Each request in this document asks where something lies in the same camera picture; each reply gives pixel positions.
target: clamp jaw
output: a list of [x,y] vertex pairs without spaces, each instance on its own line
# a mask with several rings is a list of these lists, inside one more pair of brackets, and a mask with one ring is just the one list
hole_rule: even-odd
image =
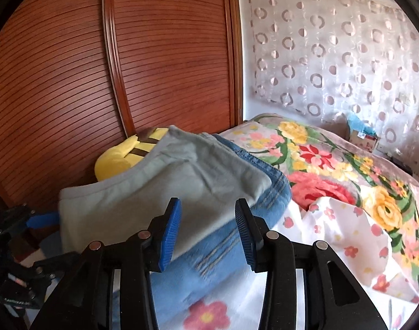
[[259,330],[295,330],[296,269],[304,273],[306,330],[387,329],[377,309],[343,261],[325,241],[291,242],[253,216],[246,200],[235,204],[246,260],[267,272]]

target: box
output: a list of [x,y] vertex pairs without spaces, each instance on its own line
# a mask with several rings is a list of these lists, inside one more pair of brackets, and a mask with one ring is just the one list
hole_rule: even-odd
[[372,153],[376,148],[379,137],[364,134],[360,131],[353,130],[349,133],[348,141],[353,145],[360,147],[362,150]]

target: bed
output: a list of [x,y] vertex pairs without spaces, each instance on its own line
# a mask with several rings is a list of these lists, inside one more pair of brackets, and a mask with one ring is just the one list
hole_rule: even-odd
[[[292,201],[274,229],[306,244],[326,240],[388,329],[400,329],[419,303],[419,183],[333,133],[276,114],[258,115],[221,135],[287,175]],[[265,284],[266,274],[237,272],[160,328],[255,330]],[[303,329],[299,273],[297,289],[297,329]],[[210,324],[201,320],[206,312],[214,316]]]

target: sheer curtain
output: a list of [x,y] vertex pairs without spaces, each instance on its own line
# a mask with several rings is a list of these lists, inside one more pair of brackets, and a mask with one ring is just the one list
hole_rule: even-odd
[[419,171],[419,34],[402,10],[372,0],[247,3],[256,98],[311,124],[355,113],[383,152]]

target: bedspread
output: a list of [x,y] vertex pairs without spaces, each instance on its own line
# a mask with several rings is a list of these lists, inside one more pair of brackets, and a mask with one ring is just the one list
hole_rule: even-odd
[[306,211],[323,196],[366,211],[388,233],[393,259],[419,294],[419,183],[413,177],[333,133],[276,114],[221,135],[285,173],[293,200]]

